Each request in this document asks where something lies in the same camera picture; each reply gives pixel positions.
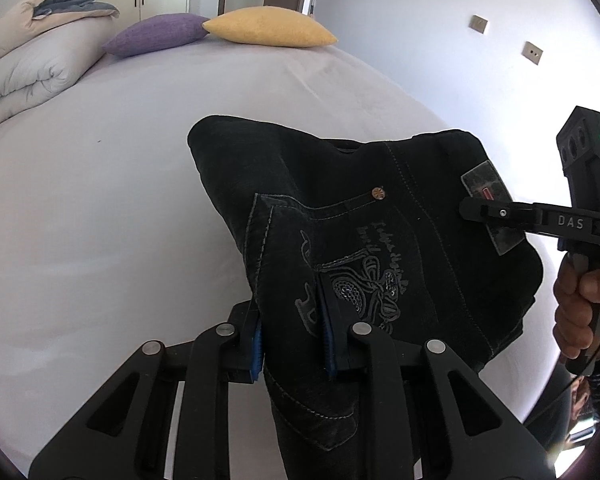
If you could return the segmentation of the right hand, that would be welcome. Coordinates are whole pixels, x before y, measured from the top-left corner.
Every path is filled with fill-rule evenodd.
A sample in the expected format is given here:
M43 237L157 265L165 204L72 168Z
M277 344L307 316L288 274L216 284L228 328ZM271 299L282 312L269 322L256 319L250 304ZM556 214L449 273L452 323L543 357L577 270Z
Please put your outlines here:
M577 359L582 350L600 344L593 330L593 306L600 304L600 269L578 276L571 259L562 259L554 297L557 301L553 335L565 359Z

